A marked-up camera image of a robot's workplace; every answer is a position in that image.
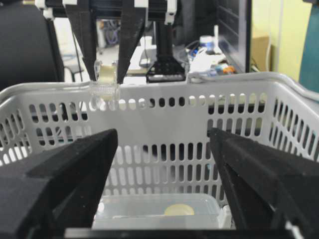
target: computer monitor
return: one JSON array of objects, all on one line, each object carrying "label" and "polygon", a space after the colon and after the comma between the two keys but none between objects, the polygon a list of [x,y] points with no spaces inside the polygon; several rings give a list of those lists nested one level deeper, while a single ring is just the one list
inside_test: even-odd
[{"label": "computer monitor", "polygon": [[252,0],[218,0],[219,47],[238,73],[250,71]]}]

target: wire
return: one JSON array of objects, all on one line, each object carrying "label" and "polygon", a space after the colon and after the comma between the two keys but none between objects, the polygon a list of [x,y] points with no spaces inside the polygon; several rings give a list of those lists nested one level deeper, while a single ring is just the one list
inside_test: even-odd
[{"label": "wire", "polygon": [[267,47],[267,53],[266,53],[266,70],[270,71],[270,65],[269,65],[269,58],[270,58],[270,51],[271,51],[271,2],[272,0],[269,0],[269,6],[268,6],[268,26],[269,26],[269,41],[268,41],[268,47]]},{"label": "wire", "polygon": [[179,62],[184,63],[184,64],[189,64],[189,62],[184,61],[183,59],[181,59],[180,55],[181,55],[181,53],[184,52],[187,48],[189,48],[190,46],[192,46],[193,44],[198,43],[198,42],[199,42],[199,40],[193,41],[193,42],[191,42],[190,44],[188,44],[187,46],[185,46],[182,50],[180,50],[180,51],[178,52],[178,54],[177,54],[177,60],[178,60]]},{"label": "wire", "polygon": [[75,52],[76,52],[76,58],[78,60],[78,66],[79,66],[79,72],[80,72],[80,77],[81,77],[81,82],[83,82],[83,78],[82,78],[82,70],[81,70],[81,66],[80,66],[80,58],[79,58],[79,52],[78,52],[78,48],[76,46],[76,41],[75,41],[75,36],[73,33],[73,29],[71,28],[72,31],[72,37],[73,37],[73,42],[74,42],[74,47],[75,47]]}]

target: clear tape dispenser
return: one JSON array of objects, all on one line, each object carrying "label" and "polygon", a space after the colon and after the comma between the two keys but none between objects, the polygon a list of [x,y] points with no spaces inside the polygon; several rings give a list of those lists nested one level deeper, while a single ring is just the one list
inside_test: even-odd
[{"label": "clear tape dispenser", "polygon": [[113,110],[116,102],[120,99],[120,88],[117,84],[117,65],[103,65],[101,61],[96,61],[94,67],[97,81],[91,81],[90,84],[92,105],[95,108],[105,110],[108,104],[110,109]]}]

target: white plastic basket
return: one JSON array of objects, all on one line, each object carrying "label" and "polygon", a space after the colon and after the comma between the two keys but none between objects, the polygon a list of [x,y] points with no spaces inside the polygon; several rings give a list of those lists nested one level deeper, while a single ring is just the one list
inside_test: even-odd
[{"label": "white plastic basket", "polygon": [[122,87],[115,109],[94,107],[87,83],[8,88],[0,94],[0,165],[115,128],[105,195],[206,193],[223,206],[212,127],[317,161],[318,94],[274,73],[204,81]]}]

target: yellow wall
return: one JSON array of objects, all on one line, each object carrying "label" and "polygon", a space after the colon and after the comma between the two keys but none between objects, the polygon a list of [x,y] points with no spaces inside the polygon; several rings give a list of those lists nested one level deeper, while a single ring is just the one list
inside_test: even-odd
[{"label": "yellow wall", "polygon": [[302,0],[253,0],[254,26],[266,32],[271,28],[272,70],[284,73],[295,80],[299,79],[311,7],[310,3]]}]

